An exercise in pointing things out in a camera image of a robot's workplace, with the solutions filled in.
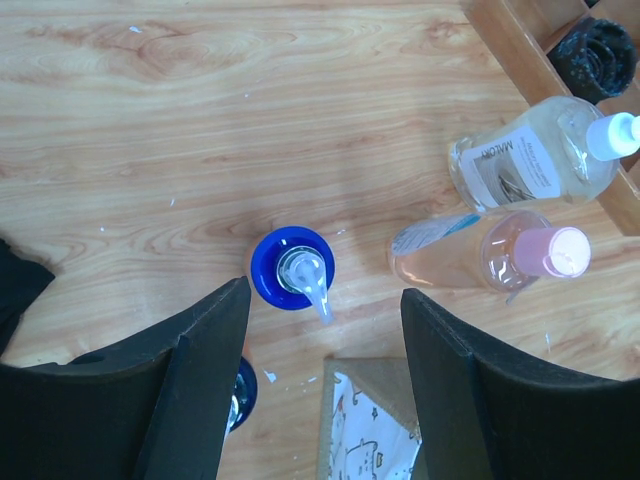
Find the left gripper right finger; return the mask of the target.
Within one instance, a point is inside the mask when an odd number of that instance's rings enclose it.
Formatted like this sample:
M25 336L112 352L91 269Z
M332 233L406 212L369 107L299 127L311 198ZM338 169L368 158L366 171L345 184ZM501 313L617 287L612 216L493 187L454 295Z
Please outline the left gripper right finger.
M541 360L417 289L401 317L422 479L636 479L639 382Z

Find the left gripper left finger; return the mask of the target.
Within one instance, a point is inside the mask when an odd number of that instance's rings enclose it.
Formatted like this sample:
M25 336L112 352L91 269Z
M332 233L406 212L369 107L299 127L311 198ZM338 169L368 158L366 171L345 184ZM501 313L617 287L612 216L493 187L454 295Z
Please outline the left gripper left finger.
M1 368L5 479L213 479L248 324L233 279L72 362Z

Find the blue orange pump bottle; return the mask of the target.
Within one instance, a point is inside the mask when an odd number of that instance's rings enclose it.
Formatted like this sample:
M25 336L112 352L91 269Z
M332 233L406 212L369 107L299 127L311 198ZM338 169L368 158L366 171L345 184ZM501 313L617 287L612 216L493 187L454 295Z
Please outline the blue orange pump bottle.
M225 437L228 437L249 418L256 405L258 381L251 360L249 343L245 341L231 397Z

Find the pink cap clear bottle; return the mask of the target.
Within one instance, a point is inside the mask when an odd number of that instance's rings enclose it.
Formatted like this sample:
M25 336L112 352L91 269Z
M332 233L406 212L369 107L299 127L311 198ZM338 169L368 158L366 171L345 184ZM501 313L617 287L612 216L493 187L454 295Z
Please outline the pink cap clear bottle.
M431 217L390 241L391 270L414 287L477 289L510 300L541 278L574 279L589 268L587 235L530 210Z

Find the black garment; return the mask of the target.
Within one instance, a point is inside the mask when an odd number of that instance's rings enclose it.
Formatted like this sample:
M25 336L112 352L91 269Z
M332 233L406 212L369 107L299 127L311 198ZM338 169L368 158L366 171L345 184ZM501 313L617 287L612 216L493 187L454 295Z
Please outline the black garment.
M53 282L45 266L16 255L1 240L1 353L4 353L24 312Z

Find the white cap clear bottle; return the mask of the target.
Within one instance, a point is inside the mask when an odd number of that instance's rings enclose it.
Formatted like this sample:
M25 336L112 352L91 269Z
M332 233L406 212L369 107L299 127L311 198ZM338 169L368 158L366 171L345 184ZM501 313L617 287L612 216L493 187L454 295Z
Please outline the white cap clear bottle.
M603 114L574 96L552 96L512 122L464 137L450 150L452 182L478 212L526 204L589 202L639 150L639 117Z

